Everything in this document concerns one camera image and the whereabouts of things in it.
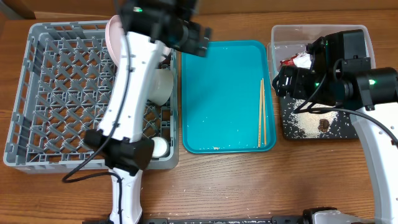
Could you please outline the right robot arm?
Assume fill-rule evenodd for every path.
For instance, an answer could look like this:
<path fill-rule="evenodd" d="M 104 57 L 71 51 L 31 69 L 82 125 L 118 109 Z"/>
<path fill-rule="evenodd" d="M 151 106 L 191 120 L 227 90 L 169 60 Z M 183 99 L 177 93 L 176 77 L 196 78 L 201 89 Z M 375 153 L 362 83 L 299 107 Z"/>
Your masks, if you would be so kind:
<path fill-rule="evenodd" d="M 319 37 L 306 51 L 310 68 L 283 66 L 276 95 L 302 100 L 295 114 L 350 116 L 373 188 L 372 223 L 397 223 L 397 70 L 372 68 L 361 29 Z"/>

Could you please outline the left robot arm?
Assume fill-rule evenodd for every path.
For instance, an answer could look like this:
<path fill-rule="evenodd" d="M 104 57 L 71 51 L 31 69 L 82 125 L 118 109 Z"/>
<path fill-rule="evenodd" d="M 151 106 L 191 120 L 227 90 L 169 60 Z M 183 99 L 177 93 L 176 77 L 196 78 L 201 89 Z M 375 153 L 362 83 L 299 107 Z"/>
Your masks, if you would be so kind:
<path fill-rule="evenodd" d="M 113 183 L 108 223 L 139 223 L 142 173 L 157 143 L 143 137 L 144 108 L 165 47 L 204 57 L 211 29 L 191 20 L 196 1 L 126 1 L 119 10 L 124 34 L 108 107 L 84 142 L 102 153 Z"/>

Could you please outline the white cup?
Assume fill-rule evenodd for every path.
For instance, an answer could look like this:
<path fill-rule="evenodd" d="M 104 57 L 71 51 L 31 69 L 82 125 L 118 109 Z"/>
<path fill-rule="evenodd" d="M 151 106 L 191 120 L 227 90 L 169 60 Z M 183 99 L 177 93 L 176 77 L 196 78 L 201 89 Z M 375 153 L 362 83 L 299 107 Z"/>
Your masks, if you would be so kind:
<path fill-rule="evenodd" d="M 154 142 L 154 150 L 152 152 L 153 158 L 161 158 L 169 153 L 170 146 L 166 139 L 162 137 L 153 137 L 152 140 Z"/>

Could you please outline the red wrapper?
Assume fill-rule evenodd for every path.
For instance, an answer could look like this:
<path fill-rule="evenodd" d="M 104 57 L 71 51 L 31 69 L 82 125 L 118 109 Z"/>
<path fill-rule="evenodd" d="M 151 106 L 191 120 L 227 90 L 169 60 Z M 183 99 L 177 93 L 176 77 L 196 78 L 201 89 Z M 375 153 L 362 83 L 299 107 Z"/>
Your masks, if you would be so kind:
<path fill-rule="evenodd" d="M 280 64 L 281 64 L 282 66 L 288 66 L 288 65 L 293 66 L 293 65 L 294 65 L 293 59 L 294 59 L 295 57 L 297 57 L 298 55 L 304 55 L 304 54 L 308 54 L 308 53 L 306 53 L 306 52 L 300 52 L 300 53 L 298 53 L 298 54 L 295 54 L 295 55 L 292 56 L 291 58 L 287 58 L 287 59 L 281 60 L 281 61 L 280 61 Z"/>

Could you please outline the white napkin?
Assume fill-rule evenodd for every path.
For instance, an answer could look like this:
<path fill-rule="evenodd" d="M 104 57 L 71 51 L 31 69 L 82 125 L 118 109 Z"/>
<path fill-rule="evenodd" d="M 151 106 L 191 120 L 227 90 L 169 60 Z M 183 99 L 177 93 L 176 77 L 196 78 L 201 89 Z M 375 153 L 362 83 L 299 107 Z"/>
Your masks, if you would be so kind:
<path fill-rule="evenodd" d="M 293 59 L 293 63 L 298 68 L 310 69 L 312 65 L 311 56 L 309 54 L 298 55 Z"/>

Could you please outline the large white plate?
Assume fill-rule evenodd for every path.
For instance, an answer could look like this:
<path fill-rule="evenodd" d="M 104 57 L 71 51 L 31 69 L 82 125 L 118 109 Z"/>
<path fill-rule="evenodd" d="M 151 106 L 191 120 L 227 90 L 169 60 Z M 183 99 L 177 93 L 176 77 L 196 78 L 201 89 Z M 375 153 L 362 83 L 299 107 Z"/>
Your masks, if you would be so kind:
<path fill-rule="evenodd" d="M 121 55 L 121 39 L 124 35 L 121 20 L 118 15 L 113 16 L 106 24 L 105 41 L 111 60 L 118 67 Z"/>

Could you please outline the grey bowl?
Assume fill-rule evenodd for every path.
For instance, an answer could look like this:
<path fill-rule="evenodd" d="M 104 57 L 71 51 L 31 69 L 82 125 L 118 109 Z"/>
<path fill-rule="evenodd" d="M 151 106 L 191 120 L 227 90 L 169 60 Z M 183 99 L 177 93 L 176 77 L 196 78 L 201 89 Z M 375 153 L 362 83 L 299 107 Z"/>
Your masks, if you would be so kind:
<path fill-rule="evenodd" d="M 174 87 L 174 76 L 170 70 L 156 69 L 150 83 L 148 100 L 162 106 L 170 98 Z"/>

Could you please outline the wooden chopstick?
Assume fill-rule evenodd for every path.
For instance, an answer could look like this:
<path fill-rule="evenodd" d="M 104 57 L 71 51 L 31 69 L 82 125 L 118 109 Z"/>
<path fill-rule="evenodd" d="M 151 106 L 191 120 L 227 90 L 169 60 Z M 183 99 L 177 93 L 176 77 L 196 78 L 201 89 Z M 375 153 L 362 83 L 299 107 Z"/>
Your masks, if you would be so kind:
<path fill-rule="evenodd" d="M 262 94 L 262 114 L 263 114 L 263 125 L 264 125 L 264 145 L 267 144 L 267 128 L 266 128 L 266 101 L 265 101 L 265 88 L 264 78 L 261 80 L 261 94 Z"/>
<path fill-rule="evenodd" d="M 261 147 L 262 139 L 262 80 L 260 81 L 260 94 L 259 94 L 259 122 L 258 122 L 258 140 L 257 147 Z"/>

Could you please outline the brown food scrap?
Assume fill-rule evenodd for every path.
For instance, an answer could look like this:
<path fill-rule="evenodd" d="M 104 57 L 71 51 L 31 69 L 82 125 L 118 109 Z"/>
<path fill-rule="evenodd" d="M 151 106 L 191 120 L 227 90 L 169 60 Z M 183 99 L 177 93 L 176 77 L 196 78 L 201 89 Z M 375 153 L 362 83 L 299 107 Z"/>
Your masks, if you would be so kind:
<path fill-rule="evenodd" d="M 329 130 L 330 122 L 327 119 L 319 120 L 318 130 L 325 133 Z"/>

